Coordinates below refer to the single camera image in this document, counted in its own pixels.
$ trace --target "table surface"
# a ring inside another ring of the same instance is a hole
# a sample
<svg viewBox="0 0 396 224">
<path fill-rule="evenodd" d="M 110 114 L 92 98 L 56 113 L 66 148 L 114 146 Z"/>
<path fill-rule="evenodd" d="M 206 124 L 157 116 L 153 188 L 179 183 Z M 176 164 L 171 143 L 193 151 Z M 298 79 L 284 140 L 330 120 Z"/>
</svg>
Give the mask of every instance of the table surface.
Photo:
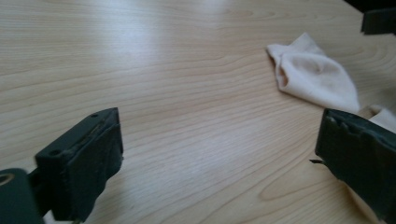
<svg viewBox="0 0 396 224">
<path fill-rule="evenodd" d="M 86 223 L 365 223 L 309 162 L 323 108 L 279 92 L 265 51 L 308 32 L 362 107 L 396 112 L 396 38 L 361 19 L 335 0 L 1 0 L 0 169 L 116 106 L 123 165 Z"/>
</svg>

